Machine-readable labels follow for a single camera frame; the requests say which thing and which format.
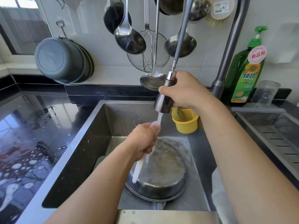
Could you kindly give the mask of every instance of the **yellow plastic basket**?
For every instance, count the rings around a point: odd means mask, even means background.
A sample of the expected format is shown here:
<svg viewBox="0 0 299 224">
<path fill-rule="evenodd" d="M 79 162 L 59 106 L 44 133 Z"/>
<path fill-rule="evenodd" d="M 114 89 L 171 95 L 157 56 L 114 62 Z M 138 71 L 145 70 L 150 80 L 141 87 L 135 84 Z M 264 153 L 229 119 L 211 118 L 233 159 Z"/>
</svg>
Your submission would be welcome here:
<svg viewBox="0 0 299 224">
<path fill-rule="evenodd" d="M 178 108 L 172 108 L 171 112 L 172 120 L 175 122 L 178 132 L 187 134 L 196 131 L 198 127 L 197 119 L 199 116 L 194 114 L 191 109 L 183 109 L 182 112 L 185 115 L 186 122 L 181 122 L 178 116 Z"/>
</svg>

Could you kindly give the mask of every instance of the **wet countertop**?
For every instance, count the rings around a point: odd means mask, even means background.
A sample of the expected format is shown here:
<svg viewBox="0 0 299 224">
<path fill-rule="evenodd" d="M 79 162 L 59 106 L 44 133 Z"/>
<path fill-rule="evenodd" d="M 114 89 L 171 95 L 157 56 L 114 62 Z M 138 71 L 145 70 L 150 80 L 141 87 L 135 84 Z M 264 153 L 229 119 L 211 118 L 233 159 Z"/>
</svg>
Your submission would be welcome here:
<svg viewBox="0 0 299 224">
<path fill-rule="evenodd" d="M 0 106 L 0 223 L 15 223 L 93 107 L 20 95 Z"/>
</svg>

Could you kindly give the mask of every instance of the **strainer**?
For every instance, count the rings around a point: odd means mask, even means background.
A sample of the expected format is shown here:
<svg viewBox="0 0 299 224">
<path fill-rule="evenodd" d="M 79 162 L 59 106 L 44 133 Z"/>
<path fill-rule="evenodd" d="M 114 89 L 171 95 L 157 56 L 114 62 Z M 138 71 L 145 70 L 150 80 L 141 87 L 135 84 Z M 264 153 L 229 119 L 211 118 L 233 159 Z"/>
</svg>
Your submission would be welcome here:
<svg viewBox="0 0 299 224">
<path fill-rule="evenodd" d="M 154 49 L 155 49 L 155 31 L 150 29 L 149 25 L 149 0 L 144 0 L 144 21 L 145 29 L 140 31 L 143 39 L 146 42 L 146 50 L 137 55 L 127 53 L 128 59 L 131 64 L 140 71 L 146 73 L 151 73 L 154 65 Z M 157 42 L 157 56 L 156 56 L 156 65 L 157 70 L 160 70 L 164 67 L 168 60 L 169 54 L 164 49 L 164 44 L 167 39 L 160 33 L 158 33 L 158 42 Z"/>
</svg>

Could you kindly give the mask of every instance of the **faucet button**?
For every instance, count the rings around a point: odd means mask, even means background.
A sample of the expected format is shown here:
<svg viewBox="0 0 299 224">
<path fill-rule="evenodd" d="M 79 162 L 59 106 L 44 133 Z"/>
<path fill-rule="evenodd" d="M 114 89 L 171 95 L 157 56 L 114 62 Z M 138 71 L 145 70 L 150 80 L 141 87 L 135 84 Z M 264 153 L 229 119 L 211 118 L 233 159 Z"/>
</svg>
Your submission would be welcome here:
<svg viewBox="0 0 299 224">
<path fill-rule="evenodd" d="M 164 104 L 164 105 L 168 105 L 169 101 L 170 101 L 170 97 L 165 96 L 165 97 L 164 97 L 163 104 Z"/>
</svg>

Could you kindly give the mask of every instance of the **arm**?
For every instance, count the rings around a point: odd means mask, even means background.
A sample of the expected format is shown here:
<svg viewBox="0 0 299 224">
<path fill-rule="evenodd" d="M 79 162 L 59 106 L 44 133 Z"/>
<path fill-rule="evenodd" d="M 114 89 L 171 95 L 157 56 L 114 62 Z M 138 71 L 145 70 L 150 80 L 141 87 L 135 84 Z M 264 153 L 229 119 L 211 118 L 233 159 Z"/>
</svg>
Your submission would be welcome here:
<svg viewBox="0 0 299 224">
<path fill-rule="evenodd" d="M 177 72 L 177 84 L 159 91 L 200 115 L 239 223 L 298 223 L 298 190 L 196 78 Z"/>
<path fill-rule="evenodd" d="M 149 154 L 160 126 L 138 125 L 84 183 L 46 220 L 45 224 L 113 223 L 133 163 Z"/>
</svg>

